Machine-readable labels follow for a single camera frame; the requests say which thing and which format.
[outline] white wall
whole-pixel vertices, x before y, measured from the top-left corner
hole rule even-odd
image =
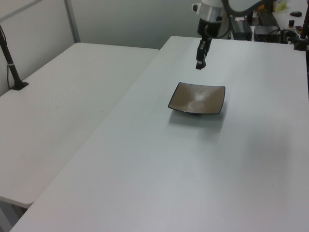
[[[160,49],[171,35],[198,37],[200,0],[69,0],[81,42]]]
[[[22,80],[74,43],[64,0],[43,0],[0,24]],[[0,96],[7,90],[6,60],[0,51]]]

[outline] square plate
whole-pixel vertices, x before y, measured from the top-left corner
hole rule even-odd
[[[169,108],[197,115],[220,113],[225,86],[200,86],[180,82],[170,99]]]

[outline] equipment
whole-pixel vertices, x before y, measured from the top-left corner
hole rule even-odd
[[[1,49],[3,51],[3,54],[4,54],[6,62],[7,62],[8,71],[9,71],[9,68],[10,68],[12,76],[13,76],[14,81],[15,81],[15,85],[11,89],[14,89],[14,90],[23,89],[24,87],[26,87],[28,85],[28,83],[23,82],[19,78],[18,72],[16,70],[15,64],[13,62],[13,59],[11,57],[11,53],[9,51],[9,48],[8,48],[8,45],[7,45],[7,42],[6,42],[5,34],[4,34],[1,26],[0,26],[0,46],[1,46]]]
[[[197,32],[202,36],[197,49],[196,68],[203,69],[206,66],[205,58],[209,51],[212,38],[222,38],[230,31],[230,15],[236,17],[246,16],[262,4],[270,2],[273,2],[273,0],[202,0],[200,4],[193,4],[193,11],[200,17]],[[218,37],[225,12],[224,9],[228,15],[229,28],[224,35]]]
[[[232,33],[234,40],[248,40],[252,39],[252,30],[246,20],[232,21]]]
[[[279,43],[280,30],[275,26],[255,26],[254,41],[266,43]]]
[[[257,16],[259,16],[259,20],[262,26],[275,26],[279,27],[275,16],[267,9],[258,9]]]

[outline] cable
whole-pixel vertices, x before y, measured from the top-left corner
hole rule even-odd
[[[11,87],[10,87],[10,83],[9,83],[9,65],[7,65],[7,76],[6,76],[6,80],[7,80],[7,82],[8,82],[8,88],[9,88],[9,90],[10,90]]]
[[[223,3],[225,10],[227,12],[229,12],[230,15],[233,15],[235,17],[242,17],[244,15],[248,15],[248,14],[252,13],[255,9],[257,9],[259,6],[266,4],[266,3],[272,3],[272,2],[273,2],[273,0],[263,0],[263,1],[261,0],[258,3],[254,4],[253,6],[251,6],[250,8],[248,8],[247,10],[238,12],[238,11],[234,11],[230,7],[229,0],[222,0],[222,3]]]
[[[271,33],[274,33],[276,32],[275,34],[277,34],[279,31],[281,31],[279,28],[278,29],[275,29],[275,30],[272,30],[270,33],[268,33],[267,35],[270,35]]]

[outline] black stand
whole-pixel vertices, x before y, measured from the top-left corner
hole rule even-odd
[[[6,62],[7,62],[8,66],[9,66],[9,68],[11,70],[11,73],[12,73],[12,76],[14,78],[14,81],[15,81],[15,85],[11,89],[14,89],[14,90],[21,90],[21,89],[23,89],[24,87],[29,85],[29,83],[23,82],[19,78],[18,72],[16,70],[16,67],[14,65],[13,59],[11,57],[11,53],[10,53],[9,48],[7,46],[5,35],[4,35],[4,32],[2,31],[1,26],[0,26],[0,46],[1,46],[1,49],[2,49],[3,54],[5,56]]]
[[[306,36],[308,35],[309,35],[309,6],[307,7],[307,12],[304,20],[303,29],[300,34],[300,38],[295,43],[294,50],[307,51],[307,45],[309,44],[309,40],[306,39]]]

